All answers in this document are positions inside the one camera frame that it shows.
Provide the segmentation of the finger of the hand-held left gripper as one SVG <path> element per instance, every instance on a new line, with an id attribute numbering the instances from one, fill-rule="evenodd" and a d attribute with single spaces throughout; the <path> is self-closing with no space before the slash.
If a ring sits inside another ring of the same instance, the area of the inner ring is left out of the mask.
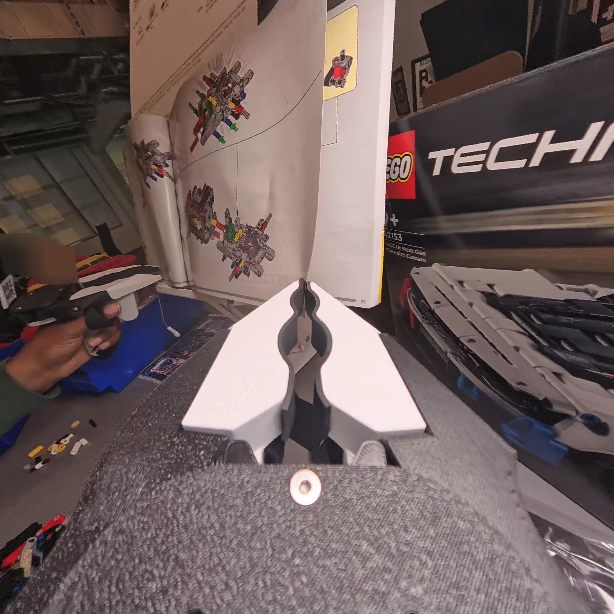
<path id="1" fill-rule="evenodd" d="M 162 277 L 157 273 L 109 273 L 94 275 L 81 282 L 82 288 L 71 296 L 72 301 L 103 294 L 109 300 L 119 300 L 142 288 L 151 286 Z"/>
<path id="2" fill-rule="evenodd" d="M 137 277 L 139 275 L 151 275 L 151 266 L 149 265 L 133 265 L 126 267 L 112 268 L 102 272 L 96 272 L 86 276 L 82 276 L 79 280 L 125 280 Z"/>

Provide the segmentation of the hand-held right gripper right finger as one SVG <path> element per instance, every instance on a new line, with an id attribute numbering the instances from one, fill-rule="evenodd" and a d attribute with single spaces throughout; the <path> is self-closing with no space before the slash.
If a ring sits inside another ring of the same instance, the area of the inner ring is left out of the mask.
<path id="1" fill-rule="evenodd" d="M 314 282 L 307 283 L 311 343 L 320 356 L 318 399 L 325 435 L 354 464 L 367 441 L 416 438 L 427 424 L 380 333 Z"/>

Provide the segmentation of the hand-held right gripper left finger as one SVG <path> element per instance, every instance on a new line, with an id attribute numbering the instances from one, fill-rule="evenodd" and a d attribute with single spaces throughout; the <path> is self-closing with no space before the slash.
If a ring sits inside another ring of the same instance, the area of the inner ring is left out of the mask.
<path id="1" fill-rule="evenodd" d="M 247 443 L 257 463 L 277 439 L 288 439 L 294 418 L 295 369 L 288 355 L 298 342 L 306 282 L 296 280 L 228 330 L 181 426 Z"/>

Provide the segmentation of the lego instruction booklet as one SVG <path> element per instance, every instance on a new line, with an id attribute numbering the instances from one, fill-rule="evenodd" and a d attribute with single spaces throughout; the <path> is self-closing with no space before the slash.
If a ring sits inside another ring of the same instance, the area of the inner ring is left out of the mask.
<path id="1" fill-rule="evenodd" d="M 130 1 L 125 160 L 159 292 L 381 302 L 395 1 Z"/>

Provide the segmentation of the person's left forearm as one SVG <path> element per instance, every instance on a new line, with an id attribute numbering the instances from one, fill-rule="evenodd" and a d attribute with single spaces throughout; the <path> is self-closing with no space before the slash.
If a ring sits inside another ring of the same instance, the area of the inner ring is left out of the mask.
<path id="1" fill-rule="evenodd" d="M 1 361 L 1 436 L 32 410 L 59 394 L 59 385 L 39 394 L 24 388 L 7 372 L 11 358 Z"/>

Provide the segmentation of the red and yellow lego panels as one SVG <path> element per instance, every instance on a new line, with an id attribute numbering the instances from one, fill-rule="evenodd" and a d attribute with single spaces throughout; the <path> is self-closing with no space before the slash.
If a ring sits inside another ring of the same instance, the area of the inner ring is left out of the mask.
<path id="1" fill-rule="evenodd" d="M 90 257 L 77 257 L 77 274 L 81 278 L 97 272 L 132 266 L 137 263 L 137 260 L 138 258 L 133 255 L 109 256 L 105 252 Z"/>

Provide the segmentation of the lego sticker sheet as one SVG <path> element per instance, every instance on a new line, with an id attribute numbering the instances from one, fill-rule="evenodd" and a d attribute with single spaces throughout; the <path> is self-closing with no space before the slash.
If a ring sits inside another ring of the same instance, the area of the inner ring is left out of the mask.
<path id="1" fill-rule="evenodd" d="M 139 374 L 139 379 L 154 383 L 165 381 L 190 360 L 200 348 L 210 342 L 216 334 L 230 328 L 233 323 L 231 318 L 223 315 L 208 316 L 145 367 Z"/>

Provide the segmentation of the scattered pale lego bits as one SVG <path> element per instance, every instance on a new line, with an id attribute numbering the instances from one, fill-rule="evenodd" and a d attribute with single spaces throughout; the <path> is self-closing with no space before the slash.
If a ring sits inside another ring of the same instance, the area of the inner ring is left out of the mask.
<path id="1" fill-rule="evenodd" d="M 28 462 L 23 466 L 27 472 L 36 472 L 48 465 L 51 460 L 66 453 L 69 456 L 77 456 L 80 450 L 89 445 L 88 438 L 84 435 L 84 427 L 96 429 L 99 424 L 95 419 L 89 419 L 87 423 L 75 420 L 69 426 L 68 433 L 53 440 L 49 446 L 38 446 L 28 453 Z"/>

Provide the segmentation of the black lego set box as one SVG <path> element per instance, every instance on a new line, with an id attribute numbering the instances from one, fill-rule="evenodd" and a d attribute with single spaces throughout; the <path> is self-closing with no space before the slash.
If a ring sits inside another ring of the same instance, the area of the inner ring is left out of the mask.
<path id="1" fill-rule="evenodd" d="M 391 123 L 397 341 L 613 529 L 613 43 Z"/>

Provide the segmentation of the person's left hand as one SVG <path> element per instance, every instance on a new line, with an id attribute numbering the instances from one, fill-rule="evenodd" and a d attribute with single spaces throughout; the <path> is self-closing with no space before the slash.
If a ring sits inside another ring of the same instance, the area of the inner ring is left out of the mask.
<path id="1" fill-rule="evenodd" d="M 84 318 L 45 326 L 8 361 L 5 370 L 22 388 L 44 394 L 89 361 L 91 351 L 105 352 L 119 337 L 117 325 L 92 333 Z"/>

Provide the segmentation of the blue plastic bin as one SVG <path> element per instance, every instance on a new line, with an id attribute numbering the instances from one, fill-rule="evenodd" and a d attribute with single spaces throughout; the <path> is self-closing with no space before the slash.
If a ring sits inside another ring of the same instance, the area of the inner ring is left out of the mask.
<path id="1" fill-rule="evenodd" d="M 78 370 L 58 383 L 68 394 L 120 392 L 165 350 L 176 337 L 167 329 L 185 333 L 204 315 L 197 300 L 160 295 L 147 305 L 137 319 L 119 325 L 119 340 L 111 357 L 92 357 Z"/>

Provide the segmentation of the heap of black red parts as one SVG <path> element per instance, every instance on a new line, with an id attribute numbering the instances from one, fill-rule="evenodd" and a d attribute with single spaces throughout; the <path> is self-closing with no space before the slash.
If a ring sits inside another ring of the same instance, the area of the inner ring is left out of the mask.
<path id="1" fill-rule="evenodd" d="M 68 517 L 32 523 L 1 547 L 1 606 L 29 582 L 66 530 Z"/>

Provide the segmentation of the clear plastic bag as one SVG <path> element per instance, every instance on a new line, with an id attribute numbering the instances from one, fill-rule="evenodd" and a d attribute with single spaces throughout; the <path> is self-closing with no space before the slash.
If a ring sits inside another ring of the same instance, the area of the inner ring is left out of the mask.
<path id="1" fill-rule="evenodd" d="M 529 513 L 547 553 L 590 613 L 613 613 L 613 543 L 586 539 Z"/>

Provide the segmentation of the printed marker card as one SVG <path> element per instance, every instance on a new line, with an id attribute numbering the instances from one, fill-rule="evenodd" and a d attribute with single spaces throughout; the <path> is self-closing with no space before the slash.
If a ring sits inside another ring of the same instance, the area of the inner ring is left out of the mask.
<path id="1" fill-rule="evenodd" d="M 434 83 L 435 76 L 430 55 L 413 59 L 411 61 L 411 84 L 414 112 L 424 107 L 424 92 Z"/>
<path id="2" fill-rule="evenodd" d="M 411 104 L 402 66 L 398 66 L 392 71 L 391 88 L 397 116 L 403 117 L 409 114 L 411 112 Z"/>

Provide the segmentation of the brown cardboard box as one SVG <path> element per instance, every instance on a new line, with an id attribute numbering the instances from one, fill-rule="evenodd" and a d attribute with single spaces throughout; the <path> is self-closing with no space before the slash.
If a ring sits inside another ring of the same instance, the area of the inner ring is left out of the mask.
<path id="1" fill-rule="evenodd" d="M 473 91 L 519 76 L 523 58 L 517 51 L 505 51 L 459 73 L 437 81 L 422 96 L 423 108 L 444 103 Z"/>

